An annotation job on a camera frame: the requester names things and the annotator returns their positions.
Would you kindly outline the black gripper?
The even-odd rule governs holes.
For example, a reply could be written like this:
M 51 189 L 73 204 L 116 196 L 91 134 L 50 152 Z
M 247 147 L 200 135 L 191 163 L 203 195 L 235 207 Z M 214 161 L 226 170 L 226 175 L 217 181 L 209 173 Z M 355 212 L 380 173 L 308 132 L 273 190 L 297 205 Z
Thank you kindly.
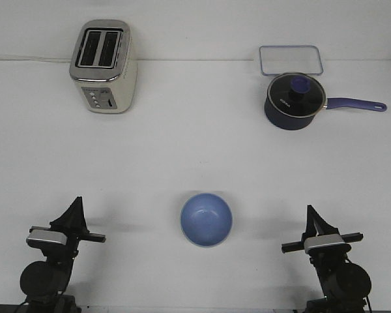
M 322 259 L 325 256 L 328 256 L 329 258 L 340 258 L 341 260 L 345 260 L 346 257 L 344 255 L 351 250 L 351 243 L 363 240 L 363 234 L 360 232 L 347 233 L 343 235 L 340 234 L 339 229 L 327 223 L 312 205 L 307 205 L 306 229 L 302 234 L 302 240 L 283 243 L 281 245 L 281 251 L 283 253 L 296 252 L 301 250 L 304 251 L 304 241 L 306 239 L 318 235 L 333 234 L 341 235 L 342 239 L 345 241 L 345 244 L 311 250 L 310 253 L 307 254 L 311 264 L 320 263 L 321 261 L 319 261 L 319 259 Z
M 32 245 L 29 245 L 31 248 L 39 249 L 43 256 L 50 262 L 68 263 L 70 260 L 73 260 L 78 255 L 78 246 L 80 241 L 96 243 L 104 243 L 106 241 L 105 235 L 89 232 L 85 220 L 83 199 L 81 196 L 78 196 L 59 218 L 51 221 L 50 226 L 55 229 L 66 228 L 69 230 L 80 231 L 79 233 L 75 231 L 68 231 L 67 233 L 58 231 L 67 236 L 66 245 L 55 245 L 49 243 L 33 243 Z M 29 234 L 34 229 L 57 231 L 51 230 L 50 228 L 33 226 L 29 230 Z

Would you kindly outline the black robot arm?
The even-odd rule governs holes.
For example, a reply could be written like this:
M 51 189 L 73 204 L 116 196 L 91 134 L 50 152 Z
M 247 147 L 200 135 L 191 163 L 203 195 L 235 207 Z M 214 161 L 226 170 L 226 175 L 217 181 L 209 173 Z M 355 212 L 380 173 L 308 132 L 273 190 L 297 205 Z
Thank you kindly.
M 81 196 L 48 227 L 33 226 L 26 243 L 46 258 L 30 263 L 20 276 L 28 312 L 81 312 L 73 295 L 65 293 L 81 241 L 103 243 L 106 236 L 87 227 Z
M 370 307 L 371 278 L 347 253 L 363 234 L 341 234 L 312 205 L 307 206 L 306 229 L 301 240 L 282 244 L 282 252 L 304 251 L 315 268 L 323 297 L 309 300 L 305 312 L 363 312 Z

